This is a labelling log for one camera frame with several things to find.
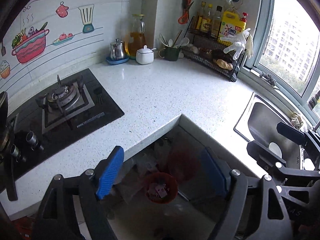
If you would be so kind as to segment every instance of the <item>countertop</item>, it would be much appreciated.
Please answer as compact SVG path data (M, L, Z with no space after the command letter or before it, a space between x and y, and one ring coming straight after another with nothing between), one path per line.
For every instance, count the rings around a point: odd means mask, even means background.
M248 155L247 142L233 131L253 92L243 81L228 82L219 73L187 59L156 59L149 65L129 60L122 65L99 63L89 68L124 116L18 179L18 201L10 202L4 190L0 201L9 216L41 201L55 174L65 178L79 176L107 158L116 145L124 148L127 160L146 147L153 135L156 139L158 130L182 114L258 177L266 174Z

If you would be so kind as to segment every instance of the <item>scissors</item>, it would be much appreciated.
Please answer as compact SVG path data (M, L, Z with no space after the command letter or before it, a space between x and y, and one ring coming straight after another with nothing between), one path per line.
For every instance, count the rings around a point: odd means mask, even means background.
M189 9L193 5L194 2L192 0L183 0L182 7L183 7L183 15L178 19L179 24L186 24L190 20L189 17Z

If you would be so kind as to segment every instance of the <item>window sill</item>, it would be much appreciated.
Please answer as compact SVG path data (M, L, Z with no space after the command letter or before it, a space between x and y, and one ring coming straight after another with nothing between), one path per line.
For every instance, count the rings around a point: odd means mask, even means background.
M273 104L275 104L281 111L287 116L290 116L292 112L301 114L301 117L306 121L308 128L312 128L316 125L309 113L296 101L293 97L288 98L281 92L281 87L277 84L272 87L267 81L260 78L260 73L247 67L241 68L238 74L238 78L249 84L254 90L261 93Z

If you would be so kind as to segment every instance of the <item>spice rack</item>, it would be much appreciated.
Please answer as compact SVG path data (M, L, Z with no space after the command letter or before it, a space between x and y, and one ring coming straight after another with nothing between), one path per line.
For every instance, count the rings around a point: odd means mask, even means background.
M196 46L197 48L207 49L207 50L221 50L223 51L225 48L227 48L230 43L225 41L218 42L217 39L210 37L209 33L202 33L200 31L193 29L193 23L195 17L192 18L192 20L189 23L188 29L184 36L187 35L187 33L190 33L193 35L192 44ZM240 71L240 67L242 66L242 62L244 60L244 54L245 51L242 52L237 60L234 60L232 65L232 70L227 70L220 68L216 63L212 60L212 55L208 55L203 51L200 51L199 54L194 54L192 51L190 51L188 48L183 47L182 48L183 54L186 58L191 59L192 61L198 62L201 65L204 65L206 67L209 67L211 69L216 70L217 72L227 76L228 80L231 82L236 82L237 80L237 74ZM235 54L235 51L230 51L226 54L226 56L233 57Z

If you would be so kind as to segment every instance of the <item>sink basin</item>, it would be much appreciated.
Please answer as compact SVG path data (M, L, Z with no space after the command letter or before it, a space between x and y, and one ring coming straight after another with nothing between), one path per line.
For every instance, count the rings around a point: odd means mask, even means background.
M266 148L271 142L276 143L287 167L302 169L303 149L278 134L276 127L280 122L291 125L289 118L278 107L253 93L234 130L248 142L255 140Z

